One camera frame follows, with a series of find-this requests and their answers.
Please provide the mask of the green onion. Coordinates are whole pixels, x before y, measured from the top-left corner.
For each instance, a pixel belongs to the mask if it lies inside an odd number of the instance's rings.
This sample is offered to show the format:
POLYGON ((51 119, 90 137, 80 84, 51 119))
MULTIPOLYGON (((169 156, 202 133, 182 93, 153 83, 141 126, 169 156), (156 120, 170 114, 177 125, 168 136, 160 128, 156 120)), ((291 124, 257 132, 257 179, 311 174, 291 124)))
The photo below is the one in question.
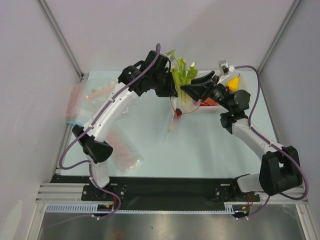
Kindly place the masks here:
POLYGON ((181 86, 190 85, 192 80, 198 75, 196 63, 192 62, 188 65, 187 60, 182 57, 177 57, 174 50, 168 52, 170 57, 173 57, 175 64, 171 68, 174 85, 177 91, 178 106, 183 112, 192 109, 192 99, 181 89, 181 86))

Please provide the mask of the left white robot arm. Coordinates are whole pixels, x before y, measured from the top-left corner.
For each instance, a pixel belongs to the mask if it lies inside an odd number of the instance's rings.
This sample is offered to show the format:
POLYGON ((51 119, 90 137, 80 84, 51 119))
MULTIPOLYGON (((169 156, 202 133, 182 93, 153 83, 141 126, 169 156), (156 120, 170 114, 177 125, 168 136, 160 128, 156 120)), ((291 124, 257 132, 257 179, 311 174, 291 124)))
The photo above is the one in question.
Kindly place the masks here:
POLYGON ((158 97, 177 96, 171 74, 171 60, 157 50, 151 50, 145 60, 124 68, 103 106, 84 126, 72 129, 88 157, 90 180, 95 185, 92 194, 99 200, 105 200, 110 195, 107 160, 114 149, 107 143, 107 135, 120 115, 150 90, 158 97))

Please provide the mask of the clear orange-zipper zip bag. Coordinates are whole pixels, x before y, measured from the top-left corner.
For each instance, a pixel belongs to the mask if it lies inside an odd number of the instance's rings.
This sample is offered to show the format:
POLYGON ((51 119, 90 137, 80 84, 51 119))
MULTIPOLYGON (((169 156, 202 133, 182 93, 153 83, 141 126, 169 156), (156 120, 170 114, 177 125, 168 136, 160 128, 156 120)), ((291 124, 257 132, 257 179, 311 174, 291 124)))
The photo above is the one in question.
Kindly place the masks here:
POLYGON ((172 118, 167 129, 169 133, 174 130, 175 126, 182 117, 186 116, 187 114, 194 113, 201 105, 200 100, 194 101, 191 98, 189 98, 187 102, 182 102, 178 97, 170 97, 169 101, 172 109, 172 118))

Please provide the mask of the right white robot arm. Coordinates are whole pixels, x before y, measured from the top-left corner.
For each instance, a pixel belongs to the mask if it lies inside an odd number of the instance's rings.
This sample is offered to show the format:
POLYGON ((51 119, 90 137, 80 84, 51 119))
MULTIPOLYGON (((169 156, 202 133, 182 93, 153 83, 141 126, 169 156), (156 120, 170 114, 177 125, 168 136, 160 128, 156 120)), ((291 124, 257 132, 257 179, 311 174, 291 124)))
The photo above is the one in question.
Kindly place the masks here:
POLYGON ((282 195, 303 183, 298 151, 271 141, 254 127, 252 116, 245 113, 250 108, 251 95, 242 86, 241 78, 239 72, 220 76, 210 72, 180 89, 196 102, 213 100, 226 109, 220 115, 222 127, 242 140, 261 161, 259 173, 237 177, 237 184, 230 188, 231 196, 242 201, 249 192, 282 195))

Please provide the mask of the purple eggplant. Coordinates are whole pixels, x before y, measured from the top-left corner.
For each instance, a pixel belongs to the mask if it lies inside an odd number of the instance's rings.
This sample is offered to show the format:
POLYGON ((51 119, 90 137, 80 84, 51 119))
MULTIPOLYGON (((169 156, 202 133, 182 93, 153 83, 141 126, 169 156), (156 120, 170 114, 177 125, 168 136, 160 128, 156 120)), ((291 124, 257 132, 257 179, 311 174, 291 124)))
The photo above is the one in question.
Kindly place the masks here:
POLYGON ((178 123, 182 115, 183 115, 183 112, 180 108, 173 109, 172 119, 167 129, 168 132, 171 132, 174 129, 175 125, 178 123))

